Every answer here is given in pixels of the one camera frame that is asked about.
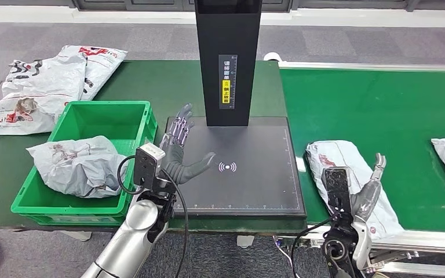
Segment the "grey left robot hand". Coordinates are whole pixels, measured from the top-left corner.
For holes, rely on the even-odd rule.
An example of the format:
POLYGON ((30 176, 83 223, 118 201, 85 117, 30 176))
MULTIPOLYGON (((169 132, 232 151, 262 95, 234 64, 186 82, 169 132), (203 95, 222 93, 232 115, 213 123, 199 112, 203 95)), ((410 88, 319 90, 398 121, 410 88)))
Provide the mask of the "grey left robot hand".
POLYGON ((166 156, 162 159, 162 168, 177 184, 184 184, 208 170, 213 164, 216 153, 209 152, 199 161, 184 165, 184 147, 192 127, 192 104, 186 103, 168 124, 159 147, 166 156))

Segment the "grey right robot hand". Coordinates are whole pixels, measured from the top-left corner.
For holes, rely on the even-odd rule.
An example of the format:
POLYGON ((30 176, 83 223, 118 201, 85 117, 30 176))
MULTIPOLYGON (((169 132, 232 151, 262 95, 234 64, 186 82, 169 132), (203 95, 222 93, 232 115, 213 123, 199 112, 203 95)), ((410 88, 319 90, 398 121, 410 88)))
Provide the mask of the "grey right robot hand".
POLYGON ((377 204, 381 189, 381 177, 386 167, 386 157, 380 153, 375 154, 375 165, 373 173, 362 189, 351 196, 352 212, 355 217, 366 222, 373 213, 377 204))

